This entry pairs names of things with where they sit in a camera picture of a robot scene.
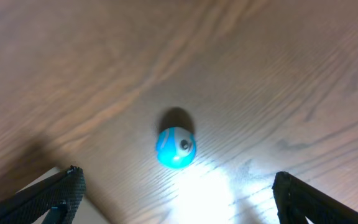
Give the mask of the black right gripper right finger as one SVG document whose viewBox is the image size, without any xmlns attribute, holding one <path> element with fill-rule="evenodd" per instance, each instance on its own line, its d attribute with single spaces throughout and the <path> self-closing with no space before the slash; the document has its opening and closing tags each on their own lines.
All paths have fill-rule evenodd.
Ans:
<svg viewBox="0 0 358 224">
<path fill-rule="evenodd" d="M 277 172 L 272 186 L 281 224 L 358 223 L 358 212 L 287 172 Z"/>
</svg>

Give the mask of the blue ball with eye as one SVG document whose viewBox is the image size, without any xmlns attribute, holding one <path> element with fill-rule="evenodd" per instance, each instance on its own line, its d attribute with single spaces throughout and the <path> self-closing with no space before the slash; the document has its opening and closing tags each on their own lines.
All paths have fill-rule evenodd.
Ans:
<svg viewBox="0 0 358 224">
<path fill-rule="evenodd" d="M 156 143 L 157 160 L 170 169 L 188 167 L 196 156 L 194 134 L 181 127 L 163 130 Z"/>
</svg>

